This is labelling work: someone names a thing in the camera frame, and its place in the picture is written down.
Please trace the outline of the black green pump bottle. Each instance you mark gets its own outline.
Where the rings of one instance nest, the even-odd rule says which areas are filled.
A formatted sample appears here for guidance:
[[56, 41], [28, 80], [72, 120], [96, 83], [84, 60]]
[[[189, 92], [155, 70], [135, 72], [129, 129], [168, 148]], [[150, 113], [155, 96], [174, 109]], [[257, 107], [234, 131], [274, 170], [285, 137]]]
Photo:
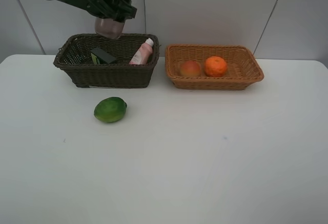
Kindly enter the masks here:
[[94, 48], [90, 51], [90, 53], [92, 61], [95, 65], [115, 64], [117, 62], [117, 59], [114, 56], [102, 50], [101, 48]]

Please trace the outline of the purple translucent plastic cup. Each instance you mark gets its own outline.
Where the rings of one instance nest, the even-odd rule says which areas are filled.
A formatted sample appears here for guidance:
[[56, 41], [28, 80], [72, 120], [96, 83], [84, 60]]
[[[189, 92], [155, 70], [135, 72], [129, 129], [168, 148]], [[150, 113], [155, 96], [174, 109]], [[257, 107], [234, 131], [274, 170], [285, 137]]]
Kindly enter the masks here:
[[117, 22], [111, 18], [96, 18], [95, 32], [109, 39], [120, 38], [125, 22]]

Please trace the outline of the pink bottle white cap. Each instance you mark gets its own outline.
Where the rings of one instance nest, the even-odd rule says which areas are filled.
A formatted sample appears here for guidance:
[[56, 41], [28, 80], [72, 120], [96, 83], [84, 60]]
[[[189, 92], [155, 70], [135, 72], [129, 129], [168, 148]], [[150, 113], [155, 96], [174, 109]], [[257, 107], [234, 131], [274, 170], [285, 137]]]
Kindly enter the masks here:
[[148, 38], [136, 51], [132, 59], [130, 60], [130, 65], [145, 65], [148, 62], [148, 58], [153, 53], [154, 42], [152, 39]]

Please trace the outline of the green lime fruit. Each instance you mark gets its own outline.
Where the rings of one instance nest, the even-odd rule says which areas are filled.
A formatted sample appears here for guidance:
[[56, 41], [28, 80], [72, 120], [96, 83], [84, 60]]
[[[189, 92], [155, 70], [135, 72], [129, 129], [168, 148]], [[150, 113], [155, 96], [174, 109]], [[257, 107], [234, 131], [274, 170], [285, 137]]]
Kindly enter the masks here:
[[103, 123], [114, 123], [124, 118], [127, 103], [120, 97], [109, 97], [99, 102], [94, 109], [94, 117]]

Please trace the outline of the orange tangerine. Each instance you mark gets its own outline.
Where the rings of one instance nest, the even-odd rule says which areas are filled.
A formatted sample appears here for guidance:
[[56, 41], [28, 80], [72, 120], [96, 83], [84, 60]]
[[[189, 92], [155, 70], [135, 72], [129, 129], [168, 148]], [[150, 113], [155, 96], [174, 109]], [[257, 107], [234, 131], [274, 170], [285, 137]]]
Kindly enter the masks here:
[[209, 77], [223, 77], [228, 70], [228, 64], [219, 56], [211, 56], [204, 62], [204, 72]]

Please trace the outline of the red yellow peach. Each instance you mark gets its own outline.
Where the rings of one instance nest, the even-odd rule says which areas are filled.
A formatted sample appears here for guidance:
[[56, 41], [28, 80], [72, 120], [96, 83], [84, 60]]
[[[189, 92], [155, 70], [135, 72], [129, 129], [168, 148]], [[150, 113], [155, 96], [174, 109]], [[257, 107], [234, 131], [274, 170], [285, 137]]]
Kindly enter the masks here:
[[201, 67], [196, 61], [189, 60], [180, 64], [180, 74], [183, 77], [198, 77]]

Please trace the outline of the light orange wicker basket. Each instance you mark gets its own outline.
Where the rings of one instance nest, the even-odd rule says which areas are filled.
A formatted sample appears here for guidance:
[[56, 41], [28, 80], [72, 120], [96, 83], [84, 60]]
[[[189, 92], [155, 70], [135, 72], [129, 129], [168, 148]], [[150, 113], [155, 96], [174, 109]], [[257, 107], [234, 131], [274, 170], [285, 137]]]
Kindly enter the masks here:
[[[204, 63], [212, 56], [222, 57], [227, 71], [222, 77], [209, 77]], [[184, 77], [180, 65], [188, 60], [199, 63], [201, 74]], [[264, 79], [264, 73], [253, 53], [244, 46], [171, 44], [166, 47], [166, 74], [176, 88], [194, 90], [244, 90]]]

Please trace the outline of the dark brown wicker basket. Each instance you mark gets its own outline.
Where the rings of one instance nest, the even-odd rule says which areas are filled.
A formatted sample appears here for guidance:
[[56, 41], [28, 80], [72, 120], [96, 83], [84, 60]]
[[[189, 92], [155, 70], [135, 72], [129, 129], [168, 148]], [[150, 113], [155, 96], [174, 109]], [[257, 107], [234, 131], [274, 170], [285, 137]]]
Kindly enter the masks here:
[[[147, 39], [154, 42], [153, 53], [145, 65], [129, 62]], [[146, 88], [159, 59], [159, 41], [153, 34], [125, 33], [119, 39], [98, 34], [76, 34], [59, 49], [54, 66], [66, 72], [79, 88]], [[91, 51], [100, 48], [113, 56], [113, 64], [95, 65]]]

